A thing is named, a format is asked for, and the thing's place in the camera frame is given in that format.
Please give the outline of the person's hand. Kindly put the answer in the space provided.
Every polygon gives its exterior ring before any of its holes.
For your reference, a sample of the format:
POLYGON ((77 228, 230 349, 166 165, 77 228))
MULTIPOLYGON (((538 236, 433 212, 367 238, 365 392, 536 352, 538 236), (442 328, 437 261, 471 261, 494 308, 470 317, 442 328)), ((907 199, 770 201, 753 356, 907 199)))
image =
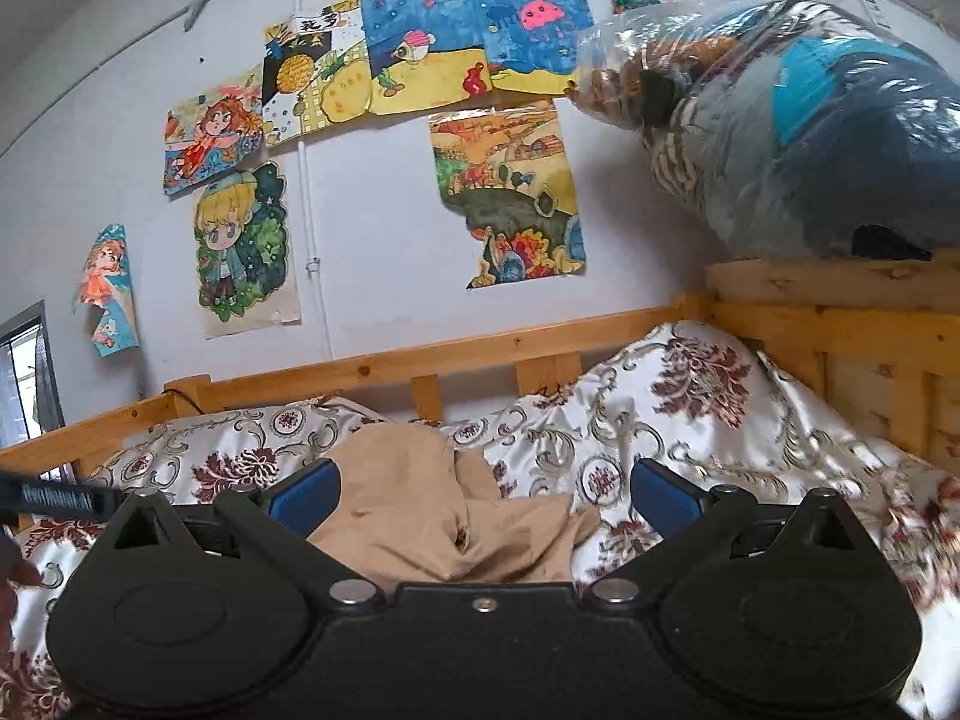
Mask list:
POLYGON ((41 574, 36 566, 23 557, 20 546, 2 532, 0 548, 0 649, 3 653, 10 650, 13 640, 13 619, 18 610, 20 587, 36 587, 41 583, 41 574))

